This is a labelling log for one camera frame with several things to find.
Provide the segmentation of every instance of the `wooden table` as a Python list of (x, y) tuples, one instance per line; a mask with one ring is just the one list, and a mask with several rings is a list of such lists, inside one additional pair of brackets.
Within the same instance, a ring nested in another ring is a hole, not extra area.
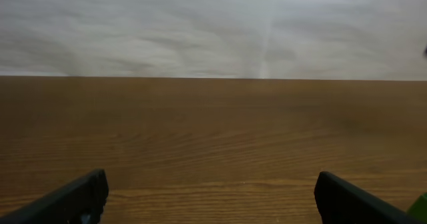
[(320, 223), (329, 170), (407, 209), (427, 83), (0, 77), (0, 213), (100, 167), (103, 223)]

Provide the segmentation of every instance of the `white paper sheet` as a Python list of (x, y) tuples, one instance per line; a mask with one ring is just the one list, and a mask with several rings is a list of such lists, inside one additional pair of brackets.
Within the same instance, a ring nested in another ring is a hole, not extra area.
[(0, 0), (0, 75), (427, 79), (427, 0)]

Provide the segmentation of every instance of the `brown wooden surface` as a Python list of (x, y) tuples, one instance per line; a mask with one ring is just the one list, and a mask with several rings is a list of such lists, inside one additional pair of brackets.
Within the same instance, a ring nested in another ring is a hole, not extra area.
[(427, 83), (0, 77), (0, 213), (101, 167), (103, 223), (320, 223), (329, 170), (407, 209)]

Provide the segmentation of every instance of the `crease in backdrop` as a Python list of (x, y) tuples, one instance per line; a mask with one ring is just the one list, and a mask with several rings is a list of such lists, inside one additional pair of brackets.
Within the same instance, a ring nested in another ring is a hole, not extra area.
[(427, 80), (427, 0), (0, 0), (0, 75)]

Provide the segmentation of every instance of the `dark green object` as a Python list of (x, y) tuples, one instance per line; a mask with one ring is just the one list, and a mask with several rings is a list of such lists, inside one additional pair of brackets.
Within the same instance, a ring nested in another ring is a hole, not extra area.
[(427, 193), (421, 195), (409, 208), (407, 214), (419, 221), (427, 223)]

